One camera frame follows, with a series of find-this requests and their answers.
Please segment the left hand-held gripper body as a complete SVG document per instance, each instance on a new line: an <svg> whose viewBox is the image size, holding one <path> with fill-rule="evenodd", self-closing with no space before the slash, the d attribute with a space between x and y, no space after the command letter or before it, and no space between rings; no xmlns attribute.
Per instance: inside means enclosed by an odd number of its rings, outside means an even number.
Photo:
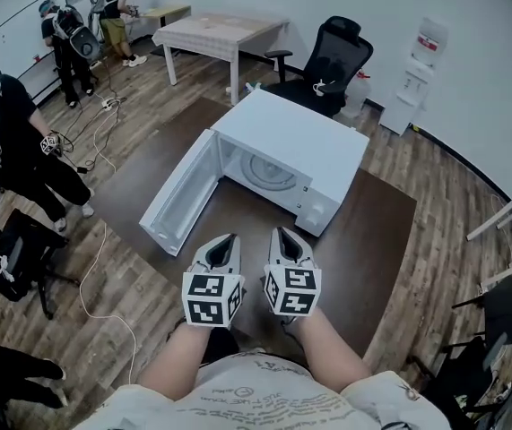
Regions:
<svg viewBox="0 0 512 430"><path fill-rule="evenodd" d="M191 271L183 274L182 303L189 325L228 329L242 299L240 274Z"/></svg>

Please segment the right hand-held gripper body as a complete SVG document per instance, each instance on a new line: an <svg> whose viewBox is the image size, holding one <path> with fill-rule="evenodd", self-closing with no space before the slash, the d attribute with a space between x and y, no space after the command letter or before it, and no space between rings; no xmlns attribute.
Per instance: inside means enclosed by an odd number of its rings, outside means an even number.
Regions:
<svg viewBox="0 0 512 430"><path fill-rule="evenodd" d="M264 293L276 315L310 316L321 294L319 269L267 264Z"/></svg>

